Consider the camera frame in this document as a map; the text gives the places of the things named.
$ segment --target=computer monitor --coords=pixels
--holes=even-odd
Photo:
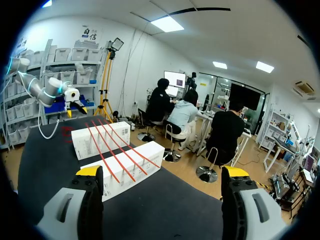
[[[178,94],[179,88],[176,86],[168,86],[168,88],[165,90],[166,94],[172,96],[172,97],[176,97]]]
[[[184,73],[164,71],[164,78],[169,80],[169,85],[178,88],[185,88],[186,75]]]

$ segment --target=ceiling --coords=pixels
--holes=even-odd
[[[260,86],[277,83],[288,89],[303,80],[320,93],[319,72],[310,49],[297,38],[303,35],[275,3],[269,0],[152,2],[154,4],[149,0],[53,0],[52,6],[40,9],[32,21],[68,15],[102,17],[153,35],[194,62],[200,72],[248,80]],[[167,33],[146,21],[190,8],[229,8],[230,11],[174,14],[172,18],[184,30]],[[213,61],[226,63],[228,68],[216,68]],[[256,69],[257,61],[274,66],[273,72],[268,74]]]

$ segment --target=monitor screen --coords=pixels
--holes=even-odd
[[[186,75],[184,73],[164,71],[164,78],[169,80],[169,85],[185,88]]]
[[[175,86],[168,86],[168,88],[165,90],[166,94],[176,97],[178,94],[179,88]]]
[[[242,102],[245,107],[257,110],[261,94],[244,86],[231,84],[230,101]]]

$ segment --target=black table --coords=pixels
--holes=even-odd
[[[73,130],[99,124],[101,116],[60,122],[52,139],[38,128],[31,130],[21,157],[18,196],[30,220],[37,224],[45,204],[72,179],[80,166],[99,161],[99,155],[78,161],[71,136]],[[46,136],[55,124],[42,126]],[[104,239],[221,239],[222,203],[193,188],[163,167],[146,180],[103,203]]]

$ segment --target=stool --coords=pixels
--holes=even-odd
[[[139,123],[146,127],[146,132],[141,132],[138,134],[137,138],[143,142],[151,142],[156,139],[156,137],[149,133],[149,127],[153,127],[154,124],[148,120],[147,113],[138,108],[139,113]]]
[[[179,138],[178,134],[181,133],[181,128],[167,120],[163,121],[165,126],[165,138],[171,140],[171,148],[166,148],[163,154],[163,160],[176,163],[181,159],[181,155],[178,151],[174,150],[176,143],[182,143],[186,138]]]
[[[214,183],[215,181],[218,180],[218,174],[215,170],[213,170],[215,162],[217,160],[217,156],[218,156],[218,149],[215,147],[212,147],[210,149],[209,155],[206,157],[206,160],[209,159],[211,152],[212,152],[212,149],[214,149],[216,151],[216,155],[215,155],[213,163],[211,163],[210,166],[199,166],[195,170],[196,176],[206,183]]]

